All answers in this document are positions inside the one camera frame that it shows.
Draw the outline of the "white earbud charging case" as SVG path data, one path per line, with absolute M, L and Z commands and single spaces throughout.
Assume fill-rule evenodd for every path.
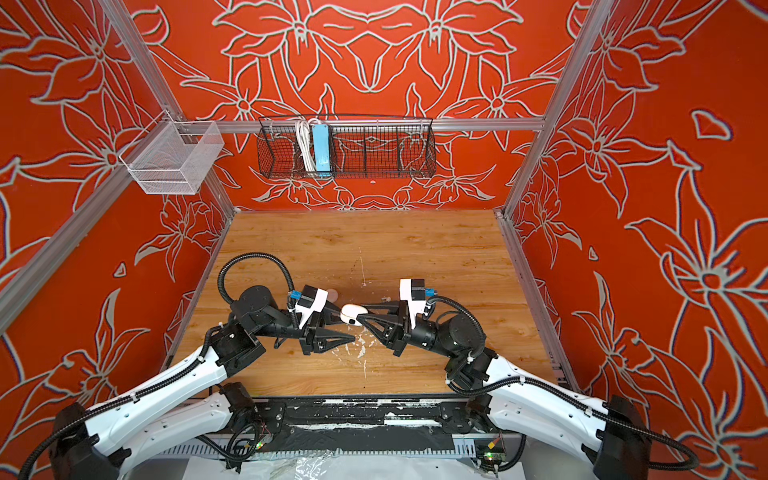
M 350 326 L 361 326 L 360 317 L 368 314 L 368 310 L 357 304 L 345 304 L 339 313 L 340 320 Z

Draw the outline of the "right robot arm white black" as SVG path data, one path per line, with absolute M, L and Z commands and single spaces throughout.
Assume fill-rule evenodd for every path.
M 341 314 L 395 355 L 415 346 L 446 357 L 446 385 L 465 398 L 487 399 L 482 414 L 493 427 L 567 453 L 598 479 L 646 479 L 653 470 L 686 472 L 700 464 L 690 447 L 646 428 L 627 399 L 573 392 L 488 348 L 479 321 L 453 299 L 348 304 Z

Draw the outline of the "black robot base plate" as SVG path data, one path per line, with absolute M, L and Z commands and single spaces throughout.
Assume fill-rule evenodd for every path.
M 266 397 L 255 400 L 272 436 L 267 451 L 301 449 L 449 449 L 455 440 L 501 439 L 515 448 L 519 435 L 491 425 L 473 401 L 455 394 Z

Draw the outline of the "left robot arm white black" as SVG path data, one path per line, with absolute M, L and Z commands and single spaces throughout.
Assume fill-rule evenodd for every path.
M 247 288 L 238 298 L 227 292 L 227 273 L 249 259 L 267 260 L 280 269 L 288 287 L 284 308 L 263 285 Z M 335 330 L 335 325 L 353 320 L 330 301 L 328 292 L 312 286 L 296 290 L 288 268 L 274 255 L 249 252 L 228 260 L 218 273 L 217 288 L 230 313 L 223 325 L 206 332 L 201 347 L 121 396 L 90 408 L 74 403 L 63 409 L 18 478 L 31 478 L 37 460 L 48 455 L 58 479 L 117 479 L 138 458 L 130 440 L 192 395 L 249 367 L 266 351 L 262 338 L 277 345 L 295 339 L 305 355 L 326 353 L 355 339 Z

